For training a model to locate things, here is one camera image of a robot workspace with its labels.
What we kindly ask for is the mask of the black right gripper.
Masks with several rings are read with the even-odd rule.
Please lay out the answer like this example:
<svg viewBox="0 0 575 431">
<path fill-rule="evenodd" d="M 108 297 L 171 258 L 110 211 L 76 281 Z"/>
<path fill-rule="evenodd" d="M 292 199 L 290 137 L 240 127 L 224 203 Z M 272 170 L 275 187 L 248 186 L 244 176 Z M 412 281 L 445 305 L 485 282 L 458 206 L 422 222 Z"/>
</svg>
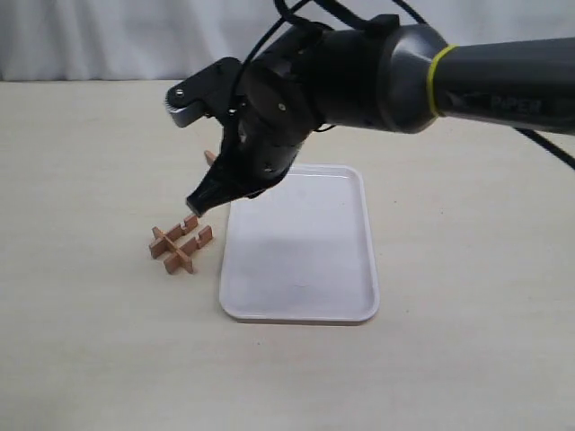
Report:
<svg viewBox="0 0 575 431">
<path fill-rule="evenodd" d="M 257 198 L 281 181 L 311 132 L 322 124 L 305 83 L 305 61 L 324 31 L 291 27 L 258 55 L 241 79 L 235 131 L 198 187 L 186 197 L 193 213 Z"/>
</svg>

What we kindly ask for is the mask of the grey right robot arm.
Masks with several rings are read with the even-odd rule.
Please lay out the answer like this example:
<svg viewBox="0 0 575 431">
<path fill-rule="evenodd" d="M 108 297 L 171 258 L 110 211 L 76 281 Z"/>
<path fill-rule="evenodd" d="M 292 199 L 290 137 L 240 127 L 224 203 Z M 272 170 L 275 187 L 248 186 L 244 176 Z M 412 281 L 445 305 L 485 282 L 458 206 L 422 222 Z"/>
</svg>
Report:
<svg viewBox="0 0 575 431">
<path fill-rule="evenodd" d="M 220 152 L 186 199 L 195 215 L 277 185 L 323 125 L 416 134 L 455 117 L 573 133 L 573 39 L 458 47 L 427 25 L 381 15 L 375 26 L 291 28 L 254 59 Z"/>
</svg>

